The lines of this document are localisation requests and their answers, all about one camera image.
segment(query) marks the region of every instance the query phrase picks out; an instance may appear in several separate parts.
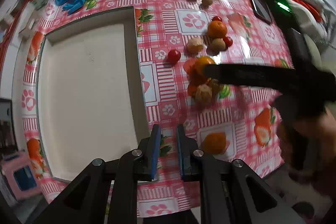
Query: orange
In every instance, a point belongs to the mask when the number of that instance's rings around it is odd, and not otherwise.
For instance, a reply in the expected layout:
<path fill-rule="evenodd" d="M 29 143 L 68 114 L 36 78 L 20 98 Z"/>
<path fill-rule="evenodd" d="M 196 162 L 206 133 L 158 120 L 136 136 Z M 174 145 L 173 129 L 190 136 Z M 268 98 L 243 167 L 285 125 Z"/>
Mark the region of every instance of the orange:
<path fill-rule="evenodd" d="M 224 22 L 211 21 L 208 25 L 208 36 L 211 38 L 222 38 L 227 34 L 227 27 Z"/>
<path fill-rule="evenodd" d="M 203 68 L 206 65 L 214 64 L 215 61 L 209 56 L 201 56 L 195 62 L 195 69 L 199 75 L 203 75 Z"/>
<path fill-rule="evenodd" d="M 224 132 L 210 133 L 202 142 L 202 149 L 212 155 L 218 155 L 225 151 L 226 136 Z"/>

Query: human hand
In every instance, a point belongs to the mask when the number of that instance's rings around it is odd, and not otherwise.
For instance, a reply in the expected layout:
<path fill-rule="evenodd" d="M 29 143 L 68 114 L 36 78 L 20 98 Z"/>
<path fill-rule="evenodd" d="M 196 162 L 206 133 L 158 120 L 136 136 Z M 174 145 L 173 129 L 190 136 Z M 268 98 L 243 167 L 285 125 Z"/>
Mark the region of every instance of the human hand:
<path fill-rule="evenodd" d="M 293 124 L 294 129 L 301 135 L 314 138 L 320 145 L 320 170 L 313 187 L 322 194 L 330 193 L 330 184 L 336 179 L 334 167 L 328 167 L 332 162 L 336 162 L 336 120 L 331 112 L 326 112 L 318 117 L 304 118 Z M 281 123 L 277 128 L 277 135 L 280 139 L 281 157 L 291 165 L 293 147 L 288 137 L 286 128 Z"/>
<path fill-rule="evenodd" d="M 336 158 L 336 120 L 328 109 L 318 117 L 296 121 L 293 127 L 299 134 L 319 141 L 322 166 Z M 277 135 L 280 139 L 281 156 L 286 163 L 291 164 L 293 147 L 283 123 L 278 126 Z"/>

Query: black device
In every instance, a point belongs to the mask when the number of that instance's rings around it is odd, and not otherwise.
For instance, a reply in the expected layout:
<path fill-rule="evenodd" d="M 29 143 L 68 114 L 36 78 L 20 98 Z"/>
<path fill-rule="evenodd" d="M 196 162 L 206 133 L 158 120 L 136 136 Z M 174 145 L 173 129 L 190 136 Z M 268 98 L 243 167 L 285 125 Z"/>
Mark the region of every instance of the black device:
<path fill-rule="evenodd" d="M 268 24 L 272 23 L 271 16 L 265 0 L 250 0 L 254 15 Z"/>
<path fill-rule="evenodd" d="M 94 159 L 33 223 L 103 224 L 114 180 L 107 223 L 136 224 L 137 181 L 154 177 L 160 137 L 160 127 L 155 124 L 151 136 L 142 139 L 138 149 L 118 160 Z M 185 136 L 181 124 L 176 140 L 182 180 L 200 182 L 202 224 L 304 224 L 244 161 L 221 161 L 203 152 L 196 140 Z M 20 223 L 1 192 L 0 219 L 6 224 Z"/>
<path fill-rule="evenodd" d="M 293 146 L 292 171 L 305 180 L 318 171 L 319 144 L 315 139 L 296 132 L 293 121 L 300 117 L 318 116 L 325 111 L 326 102 L 336 101 L 335 76 L 318 70 L 311 63 L 305 38 L 287 1 L 265 1 L 285 36 L 294 69 L 220 64 L 205 67 L 204 74 L 223 84 L 262 86 L 282 93 L 271 106 L 280 112 Z"/>
<path fill-rule="evenodd" d="M 181 124 L 176 136 L 182 180 L 199 181 L 202 224 L 304 223 L 243 160 L 215 159 L 185 136 Z"/>

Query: pink stool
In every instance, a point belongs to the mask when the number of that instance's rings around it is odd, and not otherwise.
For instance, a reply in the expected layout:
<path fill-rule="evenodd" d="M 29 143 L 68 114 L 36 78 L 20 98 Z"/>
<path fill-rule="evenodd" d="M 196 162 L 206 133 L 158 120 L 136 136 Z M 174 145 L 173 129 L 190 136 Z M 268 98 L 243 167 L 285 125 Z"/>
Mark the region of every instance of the pink stool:
<path fill-rule="evenodd" d="M 2 174 L 6 176 L 9 187 L 17 200 L 41 193 L 35 180 L 31 162 L 26 152 L 10 154 L 0 162 Z"/>

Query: green light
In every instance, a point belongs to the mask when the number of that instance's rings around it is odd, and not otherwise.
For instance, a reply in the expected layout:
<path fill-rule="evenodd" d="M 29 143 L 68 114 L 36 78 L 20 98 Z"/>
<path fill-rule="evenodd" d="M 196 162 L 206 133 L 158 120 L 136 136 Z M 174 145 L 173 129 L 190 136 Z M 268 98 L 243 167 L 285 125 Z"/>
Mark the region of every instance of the green light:
<path fill-rule="evenodd" d="M 286 11 L 290 11 L 290 8 L 289 7 L 287 7 L 286 5 L 283 5 L 282 3 L 280 3 L 280 2 L 278 2 L 277 3 L 282 9 L 284 9 L 284 10 L 286 10 Z"/>

